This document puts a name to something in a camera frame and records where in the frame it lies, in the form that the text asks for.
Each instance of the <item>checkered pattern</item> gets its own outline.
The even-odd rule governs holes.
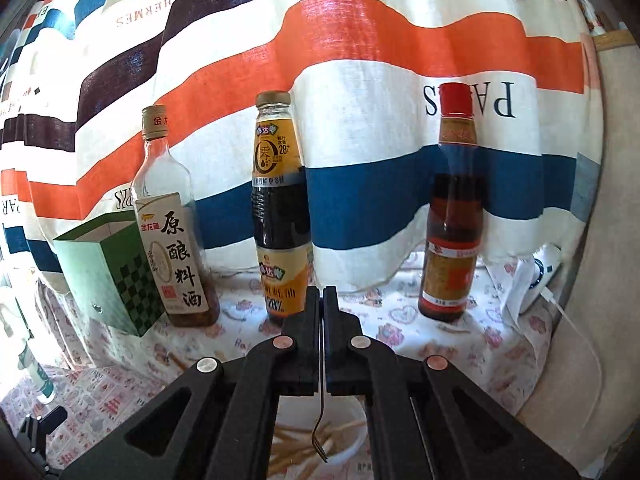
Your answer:
[[[130,264],[120,267],[114,276],[118,293],[138,333],[143,335],[164,312],[148,261],[135,256]]]

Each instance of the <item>floral tablecloth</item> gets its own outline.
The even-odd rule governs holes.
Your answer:
[[[505,285],[495,284],[486,268],[479,266],[468,310],[460,320],[447,324],[425,318],[417,309],[423,258],[421,251],[415,251],[387,284],[360,294],[341,294],[341,309],[357,315],[366,335],[385,342],[398,354],[420,360],[435,353],[444,355],[505,409],[516,413],[542,373],[551,337],[549,313],[534,304],[520,316],[519,332],[504,324],[501,298]],[[215,325],[176,328],[162,316],[143,337],[95,322],[78,309],[70,295],[46,293],[41,302],[43,316],[58,330],[56,338],[74,364],[106,367],[74,372],[68,378],[54,376],[60,382],[55,402],[67,407],[71,402],[75,407],[70,420],[54,435],[49,449],[52,463],[64,465],[76,458],[144,405],[163,384],[173,381],[181,372],[175,358],[188,366],[203,356],[235,359],[279,333],[266,319],[257,273],[222,276],[217,283],[222,313]],[[12,423],[30,407],[36,412],[44,409],[25,393],[28,389],[26,384],[14,388],[8,401],[3,401],[11,403],[8,415]],[[337,479],[368,476],[367,457],[368,449],[361,450]]]

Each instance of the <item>beige bottle cap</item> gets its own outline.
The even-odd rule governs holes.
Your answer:
[[[269,90],[267,92],[260,92],[255,97],[255,106],[257,108],[272,104],[290,105],[291,95],[289,95],[289,92],[285,92],[284,90]]]
[[[169,133],[169,121],[166,106],[153,105],[142,109],[142,138],[145,140],[166,137]]]

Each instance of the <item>green open container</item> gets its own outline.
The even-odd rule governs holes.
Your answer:
[[[98,216],[53,245],[78,307],[95,320],[142,336],[162,316],[133,211]]]

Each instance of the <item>red bottle cap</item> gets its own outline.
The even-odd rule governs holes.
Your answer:
[[[443,115],[472,117],[471,88],[465,83],[441,84],[440,106]]]

